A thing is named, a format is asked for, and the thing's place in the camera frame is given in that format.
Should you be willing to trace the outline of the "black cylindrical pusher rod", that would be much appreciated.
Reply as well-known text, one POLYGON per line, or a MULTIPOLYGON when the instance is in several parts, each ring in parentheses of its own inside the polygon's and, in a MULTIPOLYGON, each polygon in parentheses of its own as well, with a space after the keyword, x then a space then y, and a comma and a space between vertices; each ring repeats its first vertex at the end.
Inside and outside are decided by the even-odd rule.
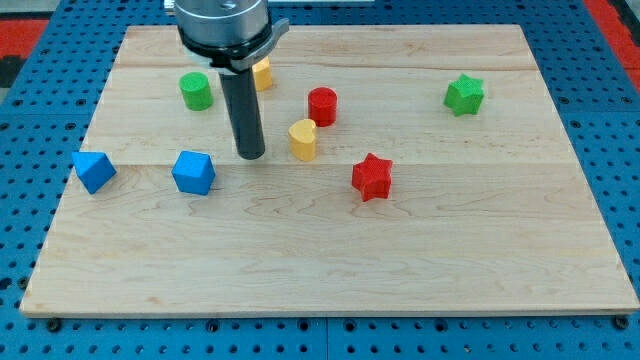
POLYGON ((265 152, 265 141, 253 73, 220 73, 219 79, 236 150, 241 158, 256 160, 265 152))

